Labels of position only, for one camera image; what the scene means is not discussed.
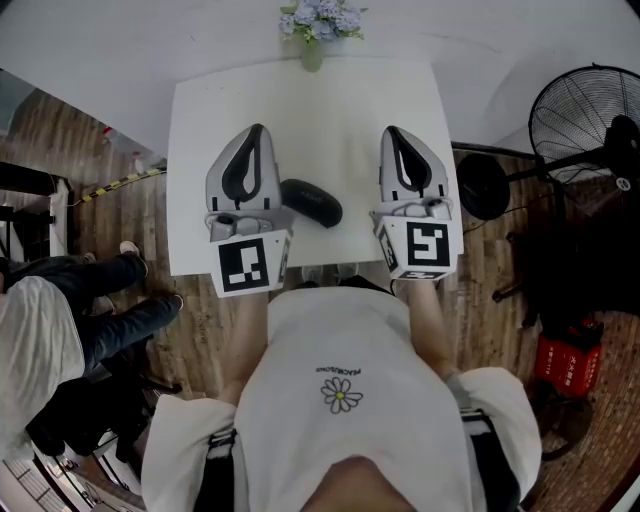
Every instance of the fan grille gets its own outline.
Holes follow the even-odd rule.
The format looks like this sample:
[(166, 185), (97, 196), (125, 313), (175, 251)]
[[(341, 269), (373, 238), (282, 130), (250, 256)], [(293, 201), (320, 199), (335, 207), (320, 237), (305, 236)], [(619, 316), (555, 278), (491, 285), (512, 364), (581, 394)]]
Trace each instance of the fan grille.
[[(538, 96), (529, 118), (531, 145), (545, 163), (603, 146), (607, 128), (618, 115), (640, 126), (640, 77), (623, 69), (593, 66), (556, 78)], [(559, 171), (568, 179), (597, 164)]]

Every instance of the red fire extinguisher box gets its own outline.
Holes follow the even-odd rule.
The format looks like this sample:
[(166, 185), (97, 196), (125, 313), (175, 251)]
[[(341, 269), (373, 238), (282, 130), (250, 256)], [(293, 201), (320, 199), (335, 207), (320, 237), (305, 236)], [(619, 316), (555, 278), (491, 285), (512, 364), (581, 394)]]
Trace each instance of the red fire extinguisher box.
[(584, 396), (595, 386), (601, 351), (600, 343), (585, 351), (564, 341), (550, 340), (543, 333), (538, 340), (535, 376), (568, 396)]

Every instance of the daisy print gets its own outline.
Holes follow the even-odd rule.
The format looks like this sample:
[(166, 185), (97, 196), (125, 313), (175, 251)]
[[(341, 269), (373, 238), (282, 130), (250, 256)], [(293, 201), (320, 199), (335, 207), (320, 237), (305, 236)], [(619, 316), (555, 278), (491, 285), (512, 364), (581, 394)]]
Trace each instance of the daisy print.
[(325, 380), (320, 391), (324, 395), (324, 403), (330, 406), (333, 414), (349, 412), (362, 400), (362, 393), (351, 391), (349, 379), (334, 377), (331, 380)]

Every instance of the white table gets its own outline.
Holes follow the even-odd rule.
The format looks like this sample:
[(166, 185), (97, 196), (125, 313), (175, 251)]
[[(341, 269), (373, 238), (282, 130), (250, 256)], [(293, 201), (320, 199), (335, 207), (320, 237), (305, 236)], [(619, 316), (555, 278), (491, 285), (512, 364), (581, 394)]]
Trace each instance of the white table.
[(214, 270), (204, 225), (205, 178), (225, 145), (254, 123), (273, 137), (281, 180), (313, 183), (343, 207), (342, 222), (329, 230), (296, 218), (290, 267), (382, 259), (369, 212), (380, 202), (380, 140), (389, 125), (419, 137), (444, 163), (455, 204), (453, 252), (462, 252), (451, 142), (429, 64), (335, 57), (310, 74), (293, 60), (212, 73), (177, 86), (167, 183), (172, 274)]

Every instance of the white shirt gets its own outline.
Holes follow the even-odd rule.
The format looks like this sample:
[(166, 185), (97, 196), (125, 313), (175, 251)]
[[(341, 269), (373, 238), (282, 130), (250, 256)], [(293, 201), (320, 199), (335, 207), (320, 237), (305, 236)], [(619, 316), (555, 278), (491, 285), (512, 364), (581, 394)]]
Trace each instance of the white shirt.
[[(235, 414), (252, 512), (300, 510), (331, 465), (355, 455), (373, 461), (418, 511), (485, 510), (458, 405), (416, 355), (399, 300), (354, 288), (289, 292), (270, 305), (269, 340)], [(460, 381), (491, 416), (524, 496), (541, 446), (522, 384), (501, 369)], [(195, 406), (177, 402), (163, 398), (151, 427), (142, 486), (151, 512), (191, 510), (202, 479), (208, 436), (202, 424), (190, 434)], [(234, 421), (230, 406), (198, 402), (209, 410), (205, 431)], [(159, 473), (168, 466), (182, 482)], [(173, 508), (165, 507), (169, 494)]]
[(58, 288), (25, 277), (0, 295), (0, 460), (28, 456), (25, 427), (59, 384), (83, 373), (80, 339)]

